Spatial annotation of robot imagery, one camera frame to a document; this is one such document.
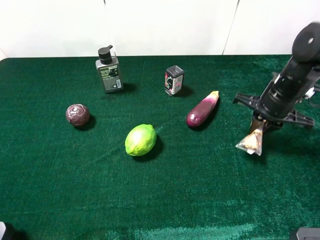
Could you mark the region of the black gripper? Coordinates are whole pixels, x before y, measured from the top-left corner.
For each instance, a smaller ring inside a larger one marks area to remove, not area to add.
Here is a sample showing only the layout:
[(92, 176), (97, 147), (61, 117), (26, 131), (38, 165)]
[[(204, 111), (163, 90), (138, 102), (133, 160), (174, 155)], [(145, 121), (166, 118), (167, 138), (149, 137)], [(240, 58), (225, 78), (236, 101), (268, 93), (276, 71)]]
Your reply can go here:
[(294, 110), (296, 101), (292, 97), (281, 95), (276, 90), (266, 89), (261, 96), (237, 93), (233, 103), (253, 110), (250, 133), (262, 122), (264, 122), (263, 134), (278, 131), (285, 123), (305, 128), (312, 128), (315, 125), (313, 118)]

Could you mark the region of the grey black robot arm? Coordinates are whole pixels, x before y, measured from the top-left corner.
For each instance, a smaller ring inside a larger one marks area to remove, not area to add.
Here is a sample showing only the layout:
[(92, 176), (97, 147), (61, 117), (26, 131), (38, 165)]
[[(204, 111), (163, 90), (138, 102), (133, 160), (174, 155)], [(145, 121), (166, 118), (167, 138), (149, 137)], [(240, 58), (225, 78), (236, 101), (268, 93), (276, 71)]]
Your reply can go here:
[(311, 22), (296, 36), (292, 55), (280, 73), (274, 73), (260, 96), (237, 93), (233, 102), (253, 110), (250, 131), (259, 126), (274, 131), (284, 123), (312, 128), (315, 121), (294, 107), (320, 90), (320, 24)]

